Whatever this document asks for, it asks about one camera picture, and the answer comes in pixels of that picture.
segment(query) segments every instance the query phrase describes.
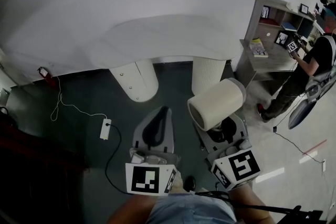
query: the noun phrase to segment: black pants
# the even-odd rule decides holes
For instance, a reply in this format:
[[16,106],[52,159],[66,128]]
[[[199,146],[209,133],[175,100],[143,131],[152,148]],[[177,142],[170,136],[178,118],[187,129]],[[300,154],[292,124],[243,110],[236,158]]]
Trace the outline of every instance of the black pants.
[[306,83],[290,77],[289,80],[282,86],[277,98],[272,100],[269,108],[261,113],[261,117],[268,121],[276,118],[280,114],[283,114],[290,108],[296,97],[304,93],[305,89]]

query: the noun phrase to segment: blue book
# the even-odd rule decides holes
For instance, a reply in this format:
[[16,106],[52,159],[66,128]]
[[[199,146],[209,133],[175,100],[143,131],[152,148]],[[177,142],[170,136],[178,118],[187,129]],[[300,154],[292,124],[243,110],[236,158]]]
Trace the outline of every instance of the blue book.
[[282,23],[281,25],[285,30],[287,31],[294,31],[296,32],[297,30],[295,29],[295,27],[291,24],[291,23],[288,23],[288,22],[284,22]]

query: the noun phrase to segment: shoe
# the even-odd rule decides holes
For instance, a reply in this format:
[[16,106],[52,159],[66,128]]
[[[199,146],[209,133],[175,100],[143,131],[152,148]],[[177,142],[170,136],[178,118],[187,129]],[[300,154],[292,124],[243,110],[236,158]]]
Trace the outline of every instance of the shoe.
[[186,192],[195,191],[195,188],[196,188],[195,177],[193,177],[193,176],[187,177],[187,179],[184,182],[184,187],[183,188]]
[[264,109],[264,107],[263,107],[263,105],[262,104],[257,104],[257,113],[258,113],[258,115],[260,116],[260,118],[261,118],[261,120],[263,121],[263,122],[269,122],[269,120],[265,120],[262,116],[261,116],[261,114],[263,113],[263,111],[264,111],[265,109]]

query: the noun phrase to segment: black shirt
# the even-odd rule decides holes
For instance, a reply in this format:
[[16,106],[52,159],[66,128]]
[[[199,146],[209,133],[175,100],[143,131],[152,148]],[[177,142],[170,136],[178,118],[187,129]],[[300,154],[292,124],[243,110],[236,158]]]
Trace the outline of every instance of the black shirt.
[[[316,62],[319,64],[318,69],[314,73],[314,76],[330,69],[332,67],[331,64],[331,58],[332,58],[332,48],[330,42],[324,38],[319,37],[314,47],[308,52],[308,54],[303,58],[303,60],[306,63],[310,63],[311,58],[316,60]],[[293,75],[291,76],[292,79],[295,79],[298,81],[298,83],[302,83],[304,85],[307,84],[309,80],[309,76],[306,74],[306,72],[298,65],[295,71],[293,72]]]

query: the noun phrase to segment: person in black shirt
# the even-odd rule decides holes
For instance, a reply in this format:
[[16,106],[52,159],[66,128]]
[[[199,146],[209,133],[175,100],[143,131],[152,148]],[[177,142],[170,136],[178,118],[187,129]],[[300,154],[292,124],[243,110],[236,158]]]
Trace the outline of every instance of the person in black shirt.
[[[332,29],[329,35],[332,36],[336,42],[336,18],[335,16],[328,16],[325,19],[326,29]],[[264,109],[261,104],[257,104],[258,114],[264,122],[276,118],[278,115],[284,113],[290,108],[297,96],[301,95],[306,90],[306,84],[310,76],[316,76],[332,67],[332,47],[330,42],[324,38],[319,37],[314,47],[307,51],[303,48],[307,55],[301,59],[296,52],[292,52],[292,57],[297,60],[298,66],[289,79],[282,85],[276,99],[272,100],[268,109]]]

